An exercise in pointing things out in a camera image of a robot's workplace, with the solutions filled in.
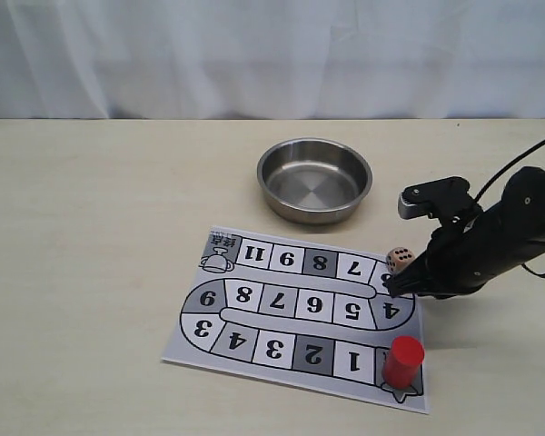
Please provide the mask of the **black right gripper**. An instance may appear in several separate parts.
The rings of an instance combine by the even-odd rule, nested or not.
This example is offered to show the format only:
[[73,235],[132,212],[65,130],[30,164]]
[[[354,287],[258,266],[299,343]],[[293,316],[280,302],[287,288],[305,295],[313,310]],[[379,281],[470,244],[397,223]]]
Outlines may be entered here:
[[516,267],[545,279],[545,202],[500,201],[457,240],[416,256],[402,272],[381,276],[392,298],[469,295]]

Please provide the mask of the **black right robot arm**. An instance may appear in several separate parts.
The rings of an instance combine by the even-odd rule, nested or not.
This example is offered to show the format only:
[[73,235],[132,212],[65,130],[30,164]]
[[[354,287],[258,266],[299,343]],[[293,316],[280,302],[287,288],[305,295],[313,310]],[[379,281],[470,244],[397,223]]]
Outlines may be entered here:
[[545,253],[545,170],[520,169],[488,210],[469,189],[466,179],[452,176],[402,191],[401,218],[427,216],[440,226],[423,253],[401,272],[384,276],[391,297],[413,294],[442,300],[469,295]]

